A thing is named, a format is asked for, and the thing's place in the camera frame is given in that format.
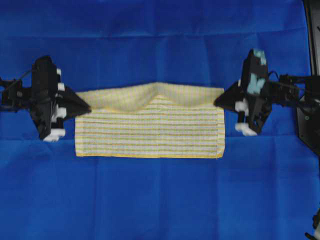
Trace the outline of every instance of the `black cable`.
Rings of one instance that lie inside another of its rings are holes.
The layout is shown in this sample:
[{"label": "black cable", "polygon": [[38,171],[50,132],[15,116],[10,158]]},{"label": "black cable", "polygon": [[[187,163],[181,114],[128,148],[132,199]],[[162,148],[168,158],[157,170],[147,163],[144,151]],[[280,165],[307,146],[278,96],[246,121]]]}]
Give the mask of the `black cable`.
[{"label": "black cable", "polygon": [[18,80],[22,80],[25,76],[27,76],[31,72],[32,70],[26,71],[21,77],[18,78]]},{"label": "black cable", "polygon": [[12,84],[10,86],[8,86],[6,89],[0,91],[0,94],[2,94],[3,92],[5,91],[8,91],[10,88],[12,88],[14,85],[16,85],[17,83],[19,83],[20,81],[22,81],[22,79],[27,76],[29,73],[31,73],[32,71],[29,70],[29,71],[26,71],[21,77],[18,78],[18,80],[14,80],[12,82]]},{"label": "black cable", "polygon": [[279,75],[278,75],[278,73],[277,73],[276,71],[270,71],[270,72],[268,73],[268,77],[270,77],[271,74],[275,74],[276,79],[279,80]]}]

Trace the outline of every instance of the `striped fabric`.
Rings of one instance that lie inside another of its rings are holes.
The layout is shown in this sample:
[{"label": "striped fabric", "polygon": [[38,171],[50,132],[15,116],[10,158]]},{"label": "striped fabric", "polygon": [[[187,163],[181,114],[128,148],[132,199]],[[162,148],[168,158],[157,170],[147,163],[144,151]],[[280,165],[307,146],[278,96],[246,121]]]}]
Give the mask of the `striped fabric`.
[{"label": "striped fabric", "polygon": [[92,113],[76,118],[77,156],[220,158],[221,88],[150,83],[78,93]]}]

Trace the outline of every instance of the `robotic arm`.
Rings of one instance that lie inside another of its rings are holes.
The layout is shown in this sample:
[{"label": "robotic arm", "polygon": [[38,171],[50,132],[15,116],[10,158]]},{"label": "robotic arm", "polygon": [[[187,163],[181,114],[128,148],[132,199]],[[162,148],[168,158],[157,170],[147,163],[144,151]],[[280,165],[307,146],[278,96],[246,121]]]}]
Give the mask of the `robotic arm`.
[{"label": "robotic arm", "polygon": [[320,155],[320,76],[275,75],[269,77],[265,53],[250,50],[243,62],[241,79],[218,97],[214,105],[238,114],[235,129],[245,136],[259,134],[272,104],[298,109],[299,137]]},{"label": "robotic arm", "polygon": [[[22,78],[32,74],[31,87],[23,87]],[[90,106],[78,97],[61,80],[61,70],[49,56],[38,58],[32,70],[19,79],[4,81],[0,78],[0,111],[17,112],[28,110],[37,128],[39,138],[56,142],[64,137],[64,121],[90,113]]]}]

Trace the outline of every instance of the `blue cloth surface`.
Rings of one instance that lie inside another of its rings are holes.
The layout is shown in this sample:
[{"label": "blue cloth surface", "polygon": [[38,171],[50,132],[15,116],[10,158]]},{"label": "blue cloth surface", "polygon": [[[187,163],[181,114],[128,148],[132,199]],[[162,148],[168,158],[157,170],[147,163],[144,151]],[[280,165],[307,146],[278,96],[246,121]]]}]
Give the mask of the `blue cloth surface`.
[{"label": "blue cloth surface", "polygon": [[[301,0],[1,1],[0,76],[50,55],[75,91],[151,82],[228,88],[252,48],[310,74]],[[26,86],[31,78],[24,81]],[[76,157],[29,114],[0,113],[0,236],[8,240],[301,240],[320,202],[317,156],[295,110],[243,137],[225,113],[223,158]]]}]

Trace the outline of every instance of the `white plastic part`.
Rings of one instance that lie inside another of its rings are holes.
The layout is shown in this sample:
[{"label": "white plastic part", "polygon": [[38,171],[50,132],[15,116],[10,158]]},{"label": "white plastic part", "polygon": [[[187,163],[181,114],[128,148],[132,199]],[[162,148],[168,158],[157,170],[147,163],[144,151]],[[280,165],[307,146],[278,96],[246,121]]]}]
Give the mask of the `white plastic part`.
[{"label": "white plastic part", "polygon": [[65,91],[65,84],[62,82],[58,83],[58,91]]},{"label": "white plastic part", "polygon": [[67,109],[65,107],[59,107],[59,105],[57,104],[53,110],[51,122],[56,123],[57,118],[64,119],[66,116],[67,116]]},{"label": "white plastic part", "polygon": [[314,237],[315,237],[316,239],[320,240],[320,224],[318,224],[318,226],[317,226],[316,229],[315,229]]},{"label": "white plastic part", "polygon": [[66,135],[66,130],[63,128],[53,128],[51,133],[43,139],[45,142],[57,142],[61,137]]},{"label": "white plastic part", "polygon": [[246,117],[249,116],[249,105],[247,99],[245,98],[242,101],[236,101],[234,109],[237,112],[244,112]]},{"label": "white plastic part", "polygon": [[238,132],[242,132],[244,136],[257,136],[258,134],[253,131],[251,128],[249,128],[249,124],[245,122],[236,123],[235,124],[235,130]]},{"label": "white plastic part", "polygon": [[58,74],[59,76],[61,76],[61,69],[60,69],[60,68],[57,68],[57,69],[56,69],[56,74]]}]

